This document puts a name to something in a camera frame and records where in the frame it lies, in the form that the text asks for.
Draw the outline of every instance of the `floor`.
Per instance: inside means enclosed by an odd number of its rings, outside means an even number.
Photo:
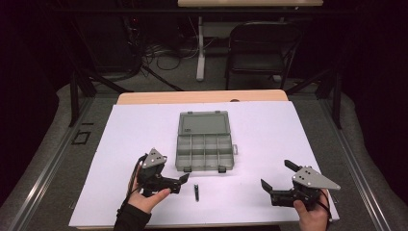
[[[224,51],[222,47],[210,48],[205,80],[202,82],[194,78],[196,57],[182,59],[179,65],[178,59],[167,56],[148,61],[151,61],[150,67],[157,74],[183,90],[223,90]],[[119,75],[109,75],[110,79],[117,77]],[[288,81],[286,88],[297,81]],[[145,72],[116,83],[134,91],[173,90]],[[80,123],[72,128],[67,126],[70,121],[69,86],[58,91],[60,107],[54,122],[24,176],[1,207],[0,230],[74,230],[67,227],[66,221],[82,189],[81,182],[87,176],[87,165],[90,165],[103,133],[110,107],[117,99],[117,93],[113,90],[99,83],[94,84],[98,94],[91,99],[81,97]],[[238,76],[231,81],[231,90],[276,89],[278,85],[266,77],[245,79]],[[336,193],[339,200],[336,207],[341,220],[330,229],[404,230],[408,227],[407,206],[389,189],[372,163],[364,147],[352,101],[343,95],[343,130],[338,130],[330,120],[330,100],[317,100],[313,94],[316,87],[313,84],[290,96],[290,100],[298,110],[321,170],[344,185],[341,193]],[[72,145],[78,131],[91,131],[94,136],[85,146]],[[297,224],[282,224],[279,227],[283,231],[298,230]]]

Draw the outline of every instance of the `wire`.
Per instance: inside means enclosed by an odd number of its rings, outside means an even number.
[[[210,46],[211,43],[213,43],[213,41],[215,41],[217,39],[218,39],[217,37],[211,38],[211,40],[206,45],[204,45],[204,48],[207,48],[208,46]],[[196,51],[196,49],[180,49],[179,51],[189,51],[189,52],[191,52],[191,51]],[[170,49],[168,49],[168,50],[156,50],[156,51],[153,51],[151,54],[147,54],[146,56],[155,56],[157,54],[167,53],[167,52],[174,52],[174,51],[170,50]]]
[[[137,75],[140,71],[140,68],[136,68],[131,70],[130,72],[128,72],[127,74],[125,74],[124,76],[120,76],[120,77],[112,77],[112,78],[107,78],[106,79],[110,80],[111,82],[119,82],[119,81],[123,81],[123,80],[127,80],[132,78],[133,76]]]
[[[128,191],[126,193],[126,198],[123,200],[122,205],[120,206],[120,209],[117,210],[117,214],[116,216],[119,217],[122,212],[123,212],[123,208],[125,207],[125,205],[128,203],[130,196],[132,195],[132,193],[134,193],[135,191],[137,191],[139,189],[139,186],[137,186],[134,190],[133,190],[133,185],[135,184],[135,179],[136,179],[136,174],[138,172],[138,168],[140,166],[140,162],[144,162],[147,158],[147,154],[144,154],[142,157],[140,157],[138,159],[138,162],[135,165],[135,168],[133,169],[132,172],[132,176],[130,178],[130,182],[128,185]]]
[[[323,203],[321,203],[320,201],[318,201],[318,205],[321,206],[326,212],[327,212],[327,224],[326,224],[326,230],[329,229],[330,223],[332,221],[332,215],[330,212],[330,202],[329,202],[329,198],[327,197],[327,195],[323,192],[322,189],[319,189],[320,192],[324,195],[324,197],[326,198],[327,201],[327,206],[325,206]]]
[[[167,80],[165,80],[164,78],[162,78],[161,76],[159,76],[158,74],[156,74],[153,70],[151,70],[149,67],[143,65],[141,68],[145,69],[147,72],[149,72],[150,74],[152,74],[156,79],[162,81],[163,83],[167,84],[168,86],[170,86],[171,88],[173,88],[174,90],[177,91],[184,91],[182,89],[180,89],[179,87],[170,84]]]
[[[180,63],[181,63],[181,58],[180,58],[180,56],[178,56],[177,54],[173,54],[173,55],[170,55],[170,54],[171,54],[171,53],[167,54],[167,56],[169,56],[169,57],[174,57],[174,58],[177,59],[177,64],[176,64],[176,66],[171,67],[171,68],[163,68],[163,67],[160,67],[159,61],[160,61],[160,57],[162,57],[162,56],[157,56],[157,58],[156,58],[156,66],[157,66],[159,69],[161,69],[161,70],[173,70],[173,69],[177,68],[177,67],[180,65]]]
[[[190,22],[190,25],[191,25],[191,27],[192,27],[192,30],[194,31],[195,38],[196,38],[196,40],[197,40],[197,45],[196,45],[197,48],[195,49],[194,54],[192,54],[192,55],[190,55],[190,56],[188,56],[188,57],[183,57],[183,59],[189,59],[189,58],[194,57],[194,56],[197,54],[198,49],[200,48],[200,47],[199,47],[199,46],[200,46],[199,37],[198,37],[197,32],[195,31],[194,25],[192,25],[192,21],[191,21],[191,18],[190,18],[190,17],[189,17],[189,22]]]

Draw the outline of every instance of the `gray plastic organizer box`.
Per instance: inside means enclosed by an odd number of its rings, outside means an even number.
[[[179,171],[218,170],[234,166],[228,112],[180,114],[176,167]]]

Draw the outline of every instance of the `chair backrest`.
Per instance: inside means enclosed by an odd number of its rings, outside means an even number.
[[[297,46],[302,37],[302,31],[290,22],[250,21],[235,27],[230,34],[229,46],[234,49],[240,43],[268,43],[277,47],[293,44]]]

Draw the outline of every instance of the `sleeve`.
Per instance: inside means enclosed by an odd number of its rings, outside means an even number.
[[[151,216],[151,214],[126,204],[115,222],[114,231],[141,231],[147,222],[150,221]]]

